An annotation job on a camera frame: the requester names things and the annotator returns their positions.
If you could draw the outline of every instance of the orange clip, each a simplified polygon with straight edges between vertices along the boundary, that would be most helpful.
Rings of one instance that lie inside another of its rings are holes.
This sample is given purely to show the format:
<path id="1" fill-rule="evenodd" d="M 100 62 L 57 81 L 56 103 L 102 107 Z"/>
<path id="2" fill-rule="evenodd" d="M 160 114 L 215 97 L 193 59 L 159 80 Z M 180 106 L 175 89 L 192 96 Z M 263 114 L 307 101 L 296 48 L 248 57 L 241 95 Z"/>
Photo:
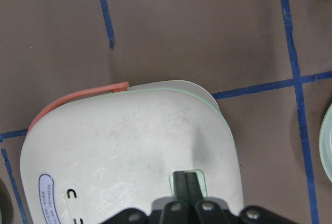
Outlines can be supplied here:
<path id="1" fill-rule="evenodd" d="M 49 104 L 47 107 L 45 107 L 41 112 L 34 118 L 34 120 L 31 122 L 29 129 L 27 131 L 27 134 L 31 130 L 31 128 L 46 114 L 48 114 L 50 111 L 56 109 L 57 107 L 72 101 L 74 99 L 77 99 L 82 96 L 87 96 L 87 95 L 92 95 L 92 94 L 97 94 L 97 93 L 106 93 L 106 92 L 122 92 L 126 91 L 127 88 L 129 87 L 129 83 L 127 81 L 121 82 L 121 83 L 116 83 L 116 84 L 111 84 L 107 86 L 102 86 L 102 87 L 97 87 L 97 88 L 90 88 L 90 89 L 85 89 L 81 90 L 78 92 L 74 92 L 71 94 L 68 94 L 64 97 L 61 97 L 60 99 L 53 101 L 51 104 Z"/>

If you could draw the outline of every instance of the plastic container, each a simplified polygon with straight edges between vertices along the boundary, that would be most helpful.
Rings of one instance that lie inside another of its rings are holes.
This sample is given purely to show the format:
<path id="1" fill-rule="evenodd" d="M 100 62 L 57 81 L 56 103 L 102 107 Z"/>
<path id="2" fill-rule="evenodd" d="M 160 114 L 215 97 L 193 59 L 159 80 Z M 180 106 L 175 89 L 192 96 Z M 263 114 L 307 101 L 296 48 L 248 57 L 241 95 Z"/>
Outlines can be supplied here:
<path id="1" fill-rule="evenodd" d="M 174 171 L 204 172 L 209 196 L 243 208 L 234 140 L 202 87 L 164 81 L 69 102 L 45 114 L 23 144 L 21 177 L 35 223 L 100 223 L 147 214 L 171 195 Z"/>

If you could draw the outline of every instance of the gray floor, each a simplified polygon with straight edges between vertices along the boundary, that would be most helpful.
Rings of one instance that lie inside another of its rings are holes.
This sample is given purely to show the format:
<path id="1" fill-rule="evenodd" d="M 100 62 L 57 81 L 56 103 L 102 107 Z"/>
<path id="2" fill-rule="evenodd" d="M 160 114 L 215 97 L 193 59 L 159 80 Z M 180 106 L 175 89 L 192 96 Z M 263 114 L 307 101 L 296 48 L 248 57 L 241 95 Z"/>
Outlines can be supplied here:
<path id="1" fill-rule="evenodd" d="M 302 76 L 332 71 L 332 0 L 289 0 Z M 210 93 L 292 78 L 280 0 L 107 0 L 110 50 L 100 0 L 0 1 L 0 133 L 25 129 L 53 100 L 85 88 L 183 79 Z M 332 183 L 319 131 L 332 80 L 303 85 L 320 223 L 332 217 Z M 311 223 L 294 87 L 218 100 L 233 132 L 245 204 Z M 24 137 L 5 139 L 19 175 Z M 12 223 L 22 223 L 4 160 Z"/>

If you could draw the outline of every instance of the oval sticker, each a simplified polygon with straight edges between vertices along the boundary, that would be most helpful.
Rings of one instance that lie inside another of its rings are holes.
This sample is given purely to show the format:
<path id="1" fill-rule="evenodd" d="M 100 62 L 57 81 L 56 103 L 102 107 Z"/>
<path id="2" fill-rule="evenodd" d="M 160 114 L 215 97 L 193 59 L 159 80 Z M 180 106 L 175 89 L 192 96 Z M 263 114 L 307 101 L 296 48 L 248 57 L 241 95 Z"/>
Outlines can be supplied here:
<path id="1" fill-rule="evenodd" d="M 61 224 L 54 203 L 54 181 L 47 175 L 39 177 L 39 199 L 47 224 Z"/>

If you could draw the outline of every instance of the blue tape line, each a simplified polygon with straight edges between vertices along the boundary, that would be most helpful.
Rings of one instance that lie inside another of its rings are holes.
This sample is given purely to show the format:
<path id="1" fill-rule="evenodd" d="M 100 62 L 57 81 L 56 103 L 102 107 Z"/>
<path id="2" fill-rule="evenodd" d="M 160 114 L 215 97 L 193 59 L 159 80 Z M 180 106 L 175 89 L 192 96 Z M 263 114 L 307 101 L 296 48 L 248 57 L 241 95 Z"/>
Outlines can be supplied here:
<path id="1" fill-rule="evenodd" d="M 302 83 L 310 83 L 324 79 L 331 79 L 332 78 L 332 71 L 323 72 L 315 75 L 308 75 L 302 77 Z"/>
<path id="2" fill-rule="evenodd" d="M 286 87 L 290 87 L 292 85 L 293 85 L 292 79 L 281 80 L 281 81 L 276 81 L 276 82 L 271 82 L 271 83 L 266 83 L 266 84 L 260 84 L 260 85 L 256 85 L 256 86 L 250 86 L 250 87 L 246 87 L 246 88 L 239 88 L 239 89 L 234 89 L 234 90 L 229 90 L 229 91 L 224 91 L 224 92 L 219 92 L 219 93 L 213 93 L 212 97 L 215 100 L 221 100 L 221 99 L 226 99 L 226 98 L 240 96 L 240 95 L 264 92 L 264 91 L 269 91 L 269 90 L 279 89 L 279 88 L 286 88 Z"/>
<path id="3" fill-rule="evenodd" d="M 6 138 L 26 136 L 26 133 L 27 133 L 27 129 L 13 131 L 13 132 L 1 133 L 0 134 L 0 143 Z"/>
<path id="4" fill-rule="evenodd" d="M 293 25 L 292 25 L 291 11 L 290 11 L 291 8 L 289 6 L 288 0 L 280 0 L 280 1 L 281 1 L 282 14 L 284 19 L 289 60 L 290 60 L 290 65 L 292 67 L 293 80 L 294 80 L 295 97 L 297 102 L 297 116 L 298 116 L 301 143 L 302 143 L 302 152 L 305 161 L 305 169 L 307 176 L 311 222 L 312 224 L 319 224 L 316 189 L 315 189 L 310 143 L 309 143 L 308 129 L 307 129 L 305 99 L 302 88 L 302 78 L 300 74 L 297 53 L 294 47 L 293 36 L 292 36 Z"/>
<path id="5" fill-rule="evenodd" d="M 110 19 L 109 12 L 108 12 L 107 0 L 100 0 L 100 4 L 102 6 L 102 11 L 103 11 L 106 31 L 107 31 L 107 35 L 108 35 L 108 39 L 109 39 L 110 49 L 113 49 L 114 30 L 113 30 L 112 21 Z"/>
<path id="6" fill-rule="evenodd" d="M 18 205 L 20 213 L 21 213 L 22 221 L 23 221 L 24 224 L 28 224 L 27 218 L 26 218 L 26 215 L 25 215 L 25 211 L 24 211 L 24 208 L 23 208 L 23 204 L 22 204 L 22 201 L 21 201 L 21 197 L 20 197 L 20 194 L 19 194 L 19 190 L 17 188 L 15 179 L 12 176 L 12 170 L 11 170 L 11 166 L 10 166 L 10 163 L 9 163 L 9 159 L 8 159 L 6 149 L 2 148 L 1 153 L 2 153 L 2 156 L 5 159 L 5 165 L 6 165 L 7 173 L 8 173 L 8 176 L 9 176 L 9 180 L 10 180 L 12 189 L 14 191 L 14 195 L 15 195 L 15 198 L 16 198 L 16 201 L 17 201 L 17 205 Z"/>

